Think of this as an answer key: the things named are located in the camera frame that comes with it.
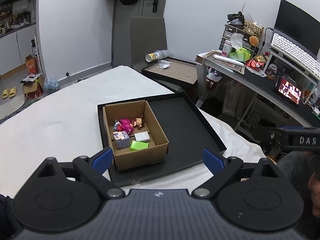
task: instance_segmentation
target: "keyboard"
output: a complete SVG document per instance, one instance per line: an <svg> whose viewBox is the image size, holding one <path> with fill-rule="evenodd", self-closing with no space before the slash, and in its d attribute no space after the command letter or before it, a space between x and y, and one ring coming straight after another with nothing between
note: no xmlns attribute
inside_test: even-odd
<svg viewBox="0 0 320 240"><path fill-rule="evenodd" d="M308 70L310 74L320 81L320 63L299 46L282 37L278 33L274 33L270 47L282 52L283 55L293 60L305 70Z"/></svg>

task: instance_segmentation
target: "sleeve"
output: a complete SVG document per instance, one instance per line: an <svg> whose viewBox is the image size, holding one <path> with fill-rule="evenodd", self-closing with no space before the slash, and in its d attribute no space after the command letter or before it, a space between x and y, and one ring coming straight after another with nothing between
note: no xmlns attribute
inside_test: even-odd
<svg viewBox="0 0 320 240"><path fill-rule="evenodd" d="M291 152L277 163L277 167L299 192L304 202L303 214L296 229L308 239L320 237L320 221L312 215L311 193L308 182L313 173L310 159L304 152Z"/></svg>
<svg viewBox="0 0 320 240"><path fill-rule="evenodd" d="M13 214L12 198L0 194L0 240L15 235L22 229Z"/></svg>

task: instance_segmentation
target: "kitchen cabinet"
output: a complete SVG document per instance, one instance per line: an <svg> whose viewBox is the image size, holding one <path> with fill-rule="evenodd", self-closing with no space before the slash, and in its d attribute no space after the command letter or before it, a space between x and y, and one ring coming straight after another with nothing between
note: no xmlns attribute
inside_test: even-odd
<svg viewBox="0 0 320 240"><path fill-rule="evenodd" d="M17 31L20 59L22 63L25 62L26 56L33 55L31 40L33 40L35 35L36 25L32 25Z"/></svg>
<svg viewBox="0 0 320 240"><path fill-rule="evenodd" d="M0 39L0 75L22 65L17 33L11 33Z"/></svg>

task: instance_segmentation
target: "plastic bottle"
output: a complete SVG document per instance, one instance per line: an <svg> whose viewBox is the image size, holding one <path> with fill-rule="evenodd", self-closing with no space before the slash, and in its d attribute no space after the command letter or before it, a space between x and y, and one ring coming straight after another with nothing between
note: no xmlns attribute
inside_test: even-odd
<svg viewBox="0 0 320 240"><path fill-rule="evenodd" d="M154 53L146 55L146 61L151 62L155 60L161 60L166 57L171 57L172 53L169 50L156 50Z"/></svg>
<svg viewBox="0 0 320 240"><path fill-rule="evenodd" d="M221 56L228 57L232 50L231 41L226 40L223 45Z"/></svg>

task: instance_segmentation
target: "gray chair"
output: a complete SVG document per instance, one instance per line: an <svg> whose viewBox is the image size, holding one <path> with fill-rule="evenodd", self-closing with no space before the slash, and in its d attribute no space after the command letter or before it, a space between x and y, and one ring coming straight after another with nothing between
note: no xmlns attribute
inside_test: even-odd
<svg viewBox="0 0 320 240"><path fill-rule="evenodd" d="M130 47L132 68L139 73L154 62L145 60L146 54L155 50L167 49L167 37L163 17L131 16L130 18ZM183 92L178 85L156 80L170 90Z"/></svg>

